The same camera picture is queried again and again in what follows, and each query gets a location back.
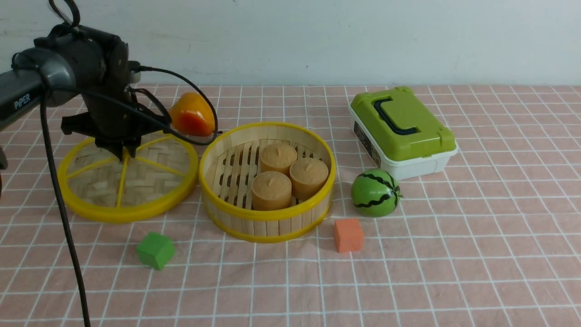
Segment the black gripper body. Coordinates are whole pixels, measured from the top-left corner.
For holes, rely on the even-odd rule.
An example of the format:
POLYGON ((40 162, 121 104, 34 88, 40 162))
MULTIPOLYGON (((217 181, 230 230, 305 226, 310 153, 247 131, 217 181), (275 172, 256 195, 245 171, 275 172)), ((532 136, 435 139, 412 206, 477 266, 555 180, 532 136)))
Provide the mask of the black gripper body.
POLYGON ((135 93, 82 95, 87 112, 62 118, 61 130, 94 138, 95 145, 106 150, 137 150, 143 136, 158 132, 172 121, 165 107, 154 103, 161 114, 138 102, 135 93))

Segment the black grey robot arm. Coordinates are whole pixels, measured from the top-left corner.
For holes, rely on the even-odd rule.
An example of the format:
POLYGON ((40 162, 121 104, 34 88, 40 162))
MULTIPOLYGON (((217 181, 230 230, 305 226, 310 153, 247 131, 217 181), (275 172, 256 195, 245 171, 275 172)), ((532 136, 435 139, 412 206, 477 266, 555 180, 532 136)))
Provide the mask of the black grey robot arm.
POLYGON ((87 112, 62 118, 61 130, 94 139, 97 147, 122 159, 136 155, 142 136, 166 130, 172 120, 164 108, 155 114, 131 88, 140 69, 118 35, 80 26, 56 25, 33 48, 12 57, 1 74, 0 126, 7 128, 43 102, 62 106, 81 95, 87 112))

